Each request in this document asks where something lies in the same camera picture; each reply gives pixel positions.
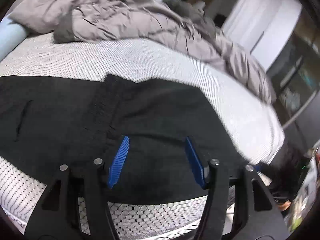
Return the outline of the person's right hand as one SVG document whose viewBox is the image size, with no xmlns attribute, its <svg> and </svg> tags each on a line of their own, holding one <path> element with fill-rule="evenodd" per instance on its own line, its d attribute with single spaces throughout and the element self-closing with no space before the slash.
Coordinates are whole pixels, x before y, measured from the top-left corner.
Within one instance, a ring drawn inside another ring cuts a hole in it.
<svg viewBox="0 0 320 240">
<path fill-rule="evenodd" d="M 283 203 L 277 202 L 277 207 L 281 212 L 286 211 L 290 206 L 291 206 L 291 202 L 289 200 Z"/>
</svg>

